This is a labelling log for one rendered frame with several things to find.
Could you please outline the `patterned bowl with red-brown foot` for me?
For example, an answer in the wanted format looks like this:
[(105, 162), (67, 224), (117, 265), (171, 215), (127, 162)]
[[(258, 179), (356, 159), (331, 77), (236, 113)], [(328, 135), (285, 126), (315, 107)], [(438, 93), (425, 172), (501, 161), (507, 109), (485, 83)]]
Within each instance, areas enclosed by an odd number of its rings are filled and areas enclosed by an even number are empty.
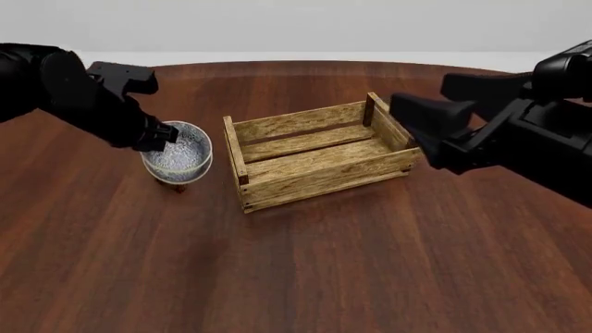
[(212, 154), (141, 154), (146, 171), (161, 185), (183, 193), (211, 168)]

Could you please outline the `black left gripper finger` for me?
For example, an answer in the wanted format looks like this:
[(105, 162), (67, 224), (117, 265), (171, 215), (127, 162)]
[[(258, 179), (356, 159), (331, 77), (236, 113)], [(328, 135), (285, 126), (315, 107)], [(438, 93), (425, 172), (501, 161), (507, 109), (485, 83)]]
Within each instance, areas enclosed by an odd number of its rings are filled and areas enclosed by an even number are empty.
[(159, 124), (159, 139), (168, 143), (177, 143), (179, 130), (171, 124)]

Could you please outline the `wooden slat tray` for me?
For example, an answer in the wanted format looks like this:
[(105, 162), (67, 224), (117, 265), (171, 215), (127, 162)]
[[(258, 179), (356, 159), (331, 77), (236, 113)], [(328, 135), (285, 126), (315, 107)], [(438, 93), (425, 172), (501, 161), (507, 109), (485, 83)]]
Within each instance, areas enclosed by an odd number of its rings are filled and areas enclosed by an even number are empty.
[(244, 213), (405, 177), (422, 152), (375, 93), (282, 116), (223, 118)]

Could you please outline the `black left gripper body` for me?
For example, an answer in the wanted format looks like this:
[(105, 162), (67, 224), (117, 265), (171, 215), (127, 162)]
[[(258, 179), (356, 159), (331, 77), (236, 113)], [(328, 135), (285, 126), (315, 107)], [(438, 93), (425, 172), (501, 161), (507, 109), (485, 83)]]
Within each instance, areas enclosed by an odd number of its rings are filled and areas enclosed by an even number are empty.
[(167, 142), (167, 125), (154, 116), (147, 116), (140, 139), (133, 144), (136, 152), (162, 152)]

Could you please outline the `patterned glass-white bowl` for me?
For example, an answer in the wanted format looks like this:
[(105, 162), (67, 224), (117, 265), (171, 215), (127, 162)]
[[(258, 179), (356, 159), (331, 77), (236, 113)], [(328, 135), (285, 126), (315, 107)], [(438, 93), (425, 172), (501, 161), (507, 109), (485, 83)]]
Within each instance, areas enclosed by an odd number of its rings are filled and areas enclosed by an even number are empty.
[(141, 154), (213, 154), (212, 141), (199, 127), (185, 121), (165, 121), (179, 130), (177, 143), (166, 143), (163, 152), (141, 152)]

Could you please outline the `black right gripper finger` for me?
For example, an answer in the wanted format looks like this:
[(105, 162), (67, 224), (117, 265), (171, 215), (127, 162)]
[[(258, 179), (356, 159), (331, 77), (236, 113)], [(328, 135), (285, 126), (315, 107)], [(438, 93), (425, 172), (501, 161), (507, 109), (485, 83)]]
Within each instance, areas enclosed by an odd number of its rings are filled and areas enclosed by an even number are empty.
[(531, 80), (532, 73), (477, 75), (446, 74), (440, 93), (452, 102), (485, 102), (513, 99)]
[(408, 93), (393, 93), (389, 113), (409, 132), (436, 169), (457, 170), (467, 165), (463, 145), (476, 102), (445, 102)]

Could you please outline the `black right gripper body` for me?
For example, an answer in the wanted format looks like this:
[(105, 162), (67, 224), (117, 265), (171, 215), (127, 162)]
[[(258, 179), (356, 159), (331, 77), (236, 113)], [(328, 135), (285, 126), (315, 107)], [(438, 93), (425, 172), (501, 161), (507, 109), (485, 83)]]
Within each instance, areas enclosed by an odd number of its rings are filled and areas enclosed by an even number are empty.
[(494, 105), (493, 117), (477, 129), (471, 116), (486, 110), (478, 102), (445, 102), (438, 109), (438, 168), (463, 174), (501, 166), (520, 175), (540, 174), (540, 141), (524, 117), (537, 104), (515, 99)]

